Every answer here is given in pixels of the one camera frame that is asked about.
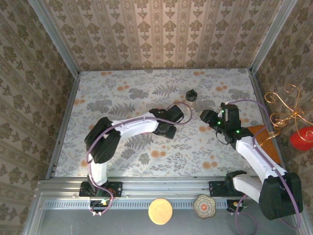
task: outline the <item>small glass jar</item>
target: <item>small glass jar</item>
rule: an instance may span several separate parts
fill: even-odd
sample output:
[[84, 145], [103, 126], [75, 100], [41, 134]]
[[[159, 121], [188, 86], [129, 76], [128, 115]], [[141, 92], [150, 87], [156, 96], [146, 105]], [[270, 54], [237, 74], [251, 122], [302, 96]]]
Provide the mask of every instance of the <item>small glass jar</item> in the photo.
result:
[[197, 105], [197, 97], [198, 97], [198, 94], [197, 92], [195, 92], [195, 90], [189, 90], [186, 92], [186, 104], [188, 104], [191, 108], [191, 110], [194, 110], [196, 105]]

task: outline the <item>floral tablecloth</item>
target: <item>floral tablecloth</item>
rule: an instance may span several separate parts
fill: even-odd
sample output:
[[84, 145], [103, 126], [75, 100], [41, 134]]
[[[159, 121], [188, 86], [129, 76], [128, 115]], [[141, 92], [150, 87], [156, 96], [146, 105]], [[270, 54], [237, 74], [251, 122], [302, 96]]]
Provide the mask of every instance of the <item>floral tablecloth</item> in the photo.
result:
[[[239, 169], [256, 175], [240, 154], [219, 143], [215, 132], [200, 120], [204, 109], [219, 111], [221, 102], [256, 99], [247, 70], [183, 69], [81, 72], [55, 176], [87, 175], [84, 139], [100, 118], [121, 120], [166, 108], [184, 100], [190, 89], [198, 93], [192, 120], [177, 126], [173, 140], [148, 133], [120, 142], [108, 176], [224, 176]], [[243, 126], [263, 123], [257, 105], [240, 103], [238, 107]], [[181, 109], [187, 120], [188, 110]]]

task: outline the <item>round yellow sponge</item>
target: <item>round yellow sponge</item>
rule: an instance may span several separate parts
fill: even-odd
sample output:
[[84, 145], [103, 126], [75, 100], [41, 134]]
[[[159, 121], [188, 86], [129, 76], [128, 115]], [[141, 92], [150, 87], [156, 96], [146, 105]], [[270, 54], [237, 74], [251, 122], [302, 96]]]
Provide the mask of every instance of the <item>round yellow sponge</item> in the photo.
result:
[[158, 198], [149, 206], [149, 217], [155, 224], [166, 224], [172, 217], [173, 208], [169, 201]]

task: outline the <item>orange object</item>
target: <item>orange object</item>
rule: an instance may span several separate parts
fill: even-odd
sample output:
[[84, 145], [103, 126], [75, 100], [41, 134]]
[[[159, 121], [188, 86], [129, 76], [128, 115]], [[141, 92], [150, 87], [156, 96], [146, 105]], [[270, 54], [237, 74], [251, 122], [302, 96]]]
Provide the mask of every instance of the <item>orange object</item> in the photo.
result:
[[[250, 126], [250, 127], [248, 127], [248, 129], [249, 129], [249, 131], [251, 131], [255, 135], [263, 127], [264, 127], [264, 125]], [[262, 131], [260, 134], [257, 135], [256, 140], [259, 144], [261, 144], [268, 137], [269, 137], [268, 131], [265, 129], [264, 131]], [[262, 148], [277, 164], [281, 163], [279, 156], [278, 156], [278, 153], [274, 147], [274, 144], [272, 143], [272, 140], [266, 141], [262, 145]]]

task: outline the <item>red object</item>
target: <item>red object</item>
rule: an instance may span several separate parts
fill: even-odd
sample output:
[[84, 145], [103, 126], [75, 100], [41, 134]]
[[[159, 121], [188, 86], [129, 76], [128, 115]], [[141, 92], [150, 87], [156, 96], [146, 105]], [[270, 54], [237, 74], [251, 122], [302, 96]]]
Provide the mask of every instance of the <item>red object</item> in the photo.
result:
[[304, 127], [301, 130], [299, 130], [300, 135], [302, 138], [310, 141], [304, 141], [300, 138], [298, 132], [294, 133], [292, 136], [290, 136], [290, 142], [292, 145], [301, 151], [307, 151], [311, 148], [313, 148], [313, 126]]

